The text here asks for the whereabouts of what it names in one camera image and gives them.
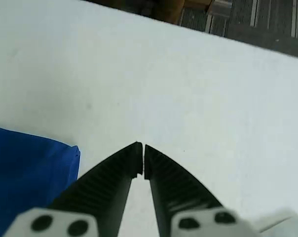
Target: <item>dark floor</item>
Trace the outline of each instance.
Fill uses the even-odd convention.
[[[298,57],[298,0],[233,0],[229,18],[184,8],[179,25]]]

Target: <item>white plastic part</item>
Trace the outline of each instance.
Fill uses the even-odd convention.
[[[218,213],[228,213],[234,217],[235,222],[224,224],[216,223]],[[186,218],[194,219],[200,226],[198,228],[180,228],[180,221]],[[189,210],[176,214],[172,218],[171,237],[258,237],[259,234],[251,229],[250,225],[241,220],[235,212],[223,207]]]
[[[52,222],[49,227],[42,231],[34,231],[32,223],[38,217],[49,215]],[[96,219],[87,214],[57,211],[42,208],[33,208],[18,215],[4,237],[71,237],[68,233],[69,226],[75,221],[85,221],[88,224],[86,232],[77,237],[98,237]]]

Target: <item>brown object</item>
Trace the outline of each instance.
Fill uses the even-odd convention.
[[[195,9],[206,10],[208,9],[212,0],[186,0],[184,3],[185,7],[191,7]]]
[[[160,0],[153,8],[152,16],[159,21],[177,24],[185,0]]]

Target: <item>white surface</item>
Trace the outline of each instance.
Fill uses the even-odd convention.
[[[298,237],[298,215],[264,231],[262,237]]]
[[[241,217],[298,212],[298,59],[77,0],[0,0],[0,127],[81,150],[138,140]],[[120,236],[157,236],[133,181]]]

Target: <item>blue cloth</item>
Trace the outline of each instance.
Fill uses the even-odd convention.
[[[0,236],[17,214],[45,207],[77,179],[77,146],[0,128]]]

